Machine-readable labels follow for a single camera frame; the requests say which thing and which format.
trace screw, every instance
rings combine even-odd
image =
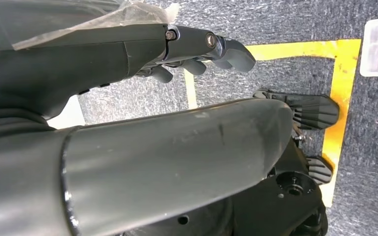
[[[176,39],[176,33],[175,31],[169,30],[166,32],[166,39],[167,40],[175,40]]]
[[[215,37],[215,35],[213,33],[208,33],[206,35],[206,45],[209,48],[214,48],[216,44],[217,44],[217,38]]]

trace dark gray robot arm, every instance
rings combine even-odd
[[[163,24],[77,30],[32,48],[0,52],[0,108],[51,118],[72,95],[134,75],[169,82],[172,75],[163,65],[201,74],[203,59],[241,71],[255,63],[242,44],[208,30]]]

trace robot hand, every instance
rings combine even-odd
[[[183,26],[169,26],[165,33],[167,48],[165,56],[146,64],[136,76],[152,76],[168,83],[173,75],[163,66],[183,67],[193,75],[201,75],[206,66],[202,61],[210,60],[222,69],[235,68],[248,72],[255,64],[251,53],[237,40],[213,34],[208,30]]]

